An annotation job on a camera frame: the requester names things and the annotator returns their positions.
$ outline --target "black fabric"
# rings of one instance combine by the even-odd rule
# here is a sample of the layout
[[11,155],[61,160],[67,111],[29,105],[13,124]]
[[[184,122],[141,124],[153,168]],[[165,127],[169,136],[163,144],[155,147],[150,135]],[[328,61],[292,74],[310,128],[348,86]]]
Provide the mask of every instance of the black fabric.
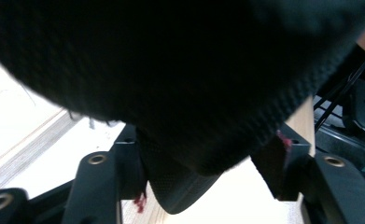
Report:
[[219,175],[271,139],[364,27],[365,0],[0,1],[0,63]]

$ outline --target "black knitted fabric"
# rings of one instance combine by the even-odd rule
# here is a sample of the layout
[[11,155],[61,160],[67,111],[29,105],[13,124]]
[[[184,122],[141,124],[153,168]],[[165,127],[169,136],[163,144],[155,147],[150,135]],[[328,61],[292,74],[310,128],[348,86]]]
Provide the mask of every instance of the black knitted fabric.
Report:
[[365,0],[0,1],[0,63],[218,175],[271,139],[364,27]]

